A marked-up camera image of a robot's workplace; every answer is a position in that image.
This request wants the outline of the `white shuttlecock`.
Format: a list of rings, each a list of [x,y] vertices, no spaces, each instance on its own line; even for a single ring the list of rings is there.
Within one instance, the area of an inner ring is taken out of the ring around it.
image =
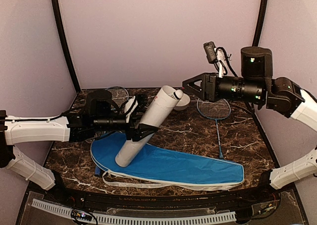
[[[183,95],[184,95],[184,93],[182,90],[175,90],[169,94],[169,96],[175,100],[181,100]]]

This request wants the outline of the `white shuttlecock tube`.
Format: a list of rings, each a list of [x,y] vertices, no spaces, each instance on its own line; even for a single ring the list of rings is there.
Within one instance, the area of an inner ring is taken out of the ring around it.
[[[176,90],[168,85],[161,87],[138,124],[140,134],[126,140],[116,155],[115,162],[119,166],[127,167],[133,161],[149,139],[158,131],[183,95],[184,93],[180,89]]]

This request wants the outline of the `blue racket bag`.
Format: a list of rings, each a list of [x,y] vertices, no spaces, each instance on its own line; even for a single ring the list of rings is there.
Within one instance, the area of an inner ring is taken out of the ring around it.
[[[146,144],[127,167],[120,167],[115,157],[126,141],[123,133],[91,144],[94,163],[106,172],[152,182],[184,186],[236,186],[244,182],[241,164],[172,151]]]

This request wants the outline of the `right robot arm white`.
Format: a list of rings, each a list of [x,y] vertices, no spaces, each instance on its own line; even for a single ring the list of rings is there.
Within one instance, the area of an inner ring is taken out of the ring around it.
[[[183,81],[183,88],[203,101],[220,99],[253,103],[286,118],[317,129],[317,100],[286,77],[273,79],[272,51],[261,47],[241,49],[241,77],[202,73]]]

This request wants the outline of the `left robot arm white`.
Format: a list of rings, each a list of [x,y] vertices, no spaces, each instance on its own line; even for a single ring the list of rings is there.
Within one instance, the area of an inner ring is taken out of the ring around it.
[[[157,132],[158,127],[140,122],[137,115],[146,99],[137,95],[123,110],[108,90],[96,90],[86,97],[82,107],[67,110],[53,117],[16,117],[0,112],[0,166],[49,191],[59,203],[66,203],[70,193],[63,187],[57,172],[47,169],[24,155],[15,145],[26,142],[81,142],[94,138],[97,132],[124,131],[127,139],[138,142]]]

